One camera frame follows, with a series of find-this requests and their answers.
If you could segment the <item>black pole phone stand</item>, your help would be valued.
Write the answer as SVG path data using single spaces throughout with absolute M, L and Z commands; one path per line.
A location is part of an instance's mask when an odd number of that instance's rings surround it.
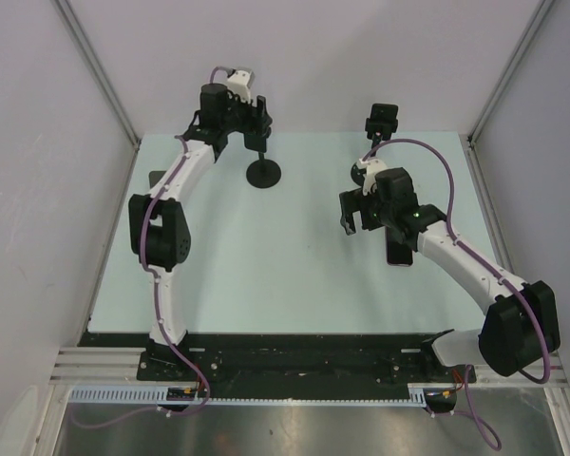
M 371 114 L 365 123 L 365 131 L 367 137 L 371 140 L 371 147 L 377 146 L 379 143 L 390 140 L 393 133 L 398 129 L 398 120 L 396 118 L 385 117 L 383 115 Z M 364 171 L 360 171 L 356 163 L 351 168 L 351 179 L 357 185 L 363 184 Z
M 247 181 L 258 189 L 267 189 L 277 185 L 282 176 L 279 165 L 275 161 L 266 159 L 266 153 L 257 153 L 257 159 L 246 170 Z

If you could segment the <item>black phone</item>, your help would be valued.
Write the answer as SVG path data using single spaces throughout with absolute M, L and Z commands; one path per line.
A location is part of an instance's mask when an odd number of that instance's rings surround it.
M 390 228 L 385 229 L 386 261 L 390 266 L 409 267 L 413 264 L 412 250 L 395 240 Z
M 397 104 L 373 104 L 366 119 L 367 136 L 374 143 L 388 141 L 398 128 Z

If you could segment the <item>silver phone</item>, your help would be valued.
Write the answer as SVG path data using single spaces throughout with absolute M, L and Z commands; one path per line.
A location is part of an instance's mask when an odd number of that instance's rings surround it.
M 265 135 L 246 133 L 243 135 L 243 141 L 247 150 L 262 154 L 267 152 L 267 137 Z

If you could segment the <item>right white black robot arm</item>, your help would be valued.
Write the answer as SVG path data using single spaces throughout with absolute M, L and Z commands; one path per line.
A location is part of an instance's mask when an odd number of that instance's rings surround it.
M 409 266 L 419 254 L 460 285 L 484 315 L 479 330 L 446 330 L 433 336 L 419 357 L 420 372 L 441 381 L 454 366 L 486 364 L 501 376 L 522 373 L 561 346 L 554 291 L 543 281 L 529 283 L 476 252 L 432 204 L 421 205 L 409 173 L 379 160 L 351 168 L 355 189 L 340 194 L 340 224 L 347 235 L 358 227 L 385 232 L 386 261 Z M 354 219 L 361 218 L 359 225 Z

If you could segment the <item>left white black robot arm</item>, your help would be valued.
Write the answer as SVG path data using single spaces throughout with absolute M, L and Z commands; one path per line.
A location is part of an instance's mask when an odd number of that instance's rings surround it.
M 218 160 L 230 134 L 240 133 L 246 149 L 264 154 L 271 125 L 266 99 L 253 96 L 248 83 L 203 85 L 193 121 L 176 137 L 181 152 L 148 193 L 129 199 L 131 249 L 143 269 L 153 276 L 153 342 L 178 345 L 187 333 L 181 309 L 175 303 L 173 284 L 192 244 L 184 204 Z

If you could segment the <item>brown round phone stand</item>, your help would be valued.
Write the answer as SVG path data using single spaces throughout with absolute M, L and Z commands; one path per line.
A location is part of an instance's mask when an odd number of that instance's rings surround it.
M 161 181 L 163 176 L 165 175 L 165 171 L 154 170 L 148 173 L 148 182 L 149 188 L 153 188 L 157 183 Z

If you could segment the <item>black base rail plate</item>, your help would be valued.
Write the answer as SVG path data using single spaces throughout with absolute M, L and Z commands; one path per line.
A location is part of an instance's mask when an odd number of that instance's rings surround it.
M 402 399 L 410 384 L 456 389 L 474 382 L 465 365 L 446 367 L 433 333 L 244 334 L 190 332 L 177 352 L 141 333 L 85 332 L 83 347 L 139 348 L 143 382 L 189 382 L 217 398 Z

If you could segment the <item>left aluminium frame post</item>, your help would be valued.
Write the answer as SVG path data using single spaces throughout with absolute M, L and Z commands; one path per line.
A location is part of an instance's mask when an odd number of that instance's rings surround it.
M 105 70 L 105 66 L 103 65 L 95 47 L 91 43 L 75 8 L 73 8 L 71 2 L 67 0 L 51 0 L 50 4 L 54 7 L 61 19 L 68 36 L 79 52 L 88 73 L 93 79 L 96 87 L 99 89 L 99 92 L 117 121 L 119 128 L 127 138 L 128 142 L 135 150 L 137 150 L 141 143 L 141 139 L 126 112 L 124 105 L 108 76 L 108 73 Z

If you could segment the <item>aluminium frame post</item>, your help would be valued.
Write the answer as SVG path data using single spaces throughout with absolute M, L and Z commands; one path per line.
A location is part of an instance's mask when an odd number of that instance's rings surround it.
M 480 139 L 486 124 L 497 109 L 505 92 L 519 71 L 519 68 L 523 63 L 523 59 L 531 49 L 533 43 L 536 41 L 545 20 L 556 5 L 557 1 L 555 0 L 541 0 L 535 7 L 528 23 L 523 29 L 520 39 L 507 59 L 497 83 L 491 90 L 478 118 L 466 135 L 466 141 L 470 147 L 474 147 Z
M 128 142 L 135 150 L 137 150 L 141 143 L 141 139 L 126 112 L 124 105 L 108 76 L 108 73 L 105 70 L 105 66 L 103 65 L 95 47 L 91 43 L 75 8 L 73 8 L 71 2 L 67 0 L 51 0 L 50 4 L 54 7 L 61 19 L 68 36 L 79 52 L 88 73 L 93 79 L 96 87 L 99 89 L 99 92 L 117 121 L 119 128 L 127 138 Z

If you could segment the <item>right aluminium frame post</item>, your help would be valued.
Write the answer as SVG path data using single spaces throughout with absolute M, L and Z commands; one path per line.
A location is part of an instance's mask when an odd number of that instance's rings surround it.
M 497 83 L 491 90 L 478 118 L 466 135 L 466 141 L 470 147 L 474 147 L 480 139 L 486 124 L 497 109 L 505 92 L 519 71 L 519 68 L 523 63 L 523 59 L 531 49 L 533 43 L 536 41 L 545 20 L 556 5 L 557 1 L 555 0 L 541 0 L 535 7 L 528 23 L 523 29 L 520 39 L 507 59 Z

